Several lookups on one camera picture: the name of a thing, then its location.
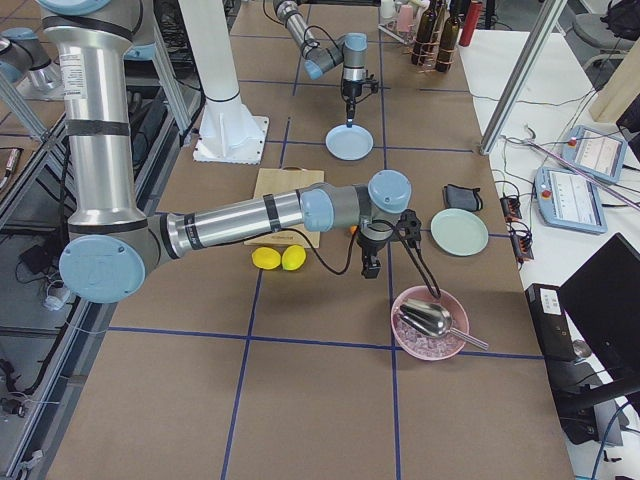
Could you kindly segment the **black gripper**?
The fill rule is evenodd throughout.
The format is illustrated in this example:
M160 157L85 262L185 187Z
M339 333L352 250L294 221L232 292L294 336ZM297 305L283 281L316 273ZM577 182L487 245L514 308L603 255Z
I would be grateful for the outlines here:
M356 114L356 104L364 87L371 93L378 91L378 80L367 69L344 69L341 80L341 95L345 101L345 126L352 128Z
M378 277L381 270L379 252L389 243L393 235L393 225L387 220L360 223L356 234L356 243L361 248L361 275L365 279Z

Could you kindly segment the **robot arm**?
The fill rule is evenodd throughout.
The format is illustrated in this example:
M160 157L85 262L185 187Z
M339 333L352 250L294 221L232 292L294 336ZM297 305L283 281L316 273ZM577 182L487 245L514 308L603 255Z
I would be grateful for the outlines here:
M130 122L124 59L136 47L151 53L154 26L150 1L36 1L42 26L57 45L62 70L66 135L76 185L70 242L59 259L63 282L94 303L117 303L135 293L150 272L170 259L211 246L239 243L304 224L309 232L358 227L362 275L376 278L378 252L399 239L396 224L407 209L411 184L400 172L376 173L367 185L315 183L292 192L267 194L219 209L148 217L134 194ZM273 1L274 12L301 51L311 79L342 65L345 125L330 131L368 131L353 124L362 86L377 82L365 67L367 37L347 33L322 48L299 5L379 7L381 1ZM179 1L206 101L199 161L259 163L269 119L251 115L237 81L222 1Z
M365 87L378 92L379 83L366 68L368 39L365 33L350 32L333 39L323 28L309 25L299 10L300 5L347 5L379 7L380 1L273 1L277 20L288 30L298 45L304 67L312 80L317 80L341 66L341 97L345 103L346 127L354 126L359 97Z

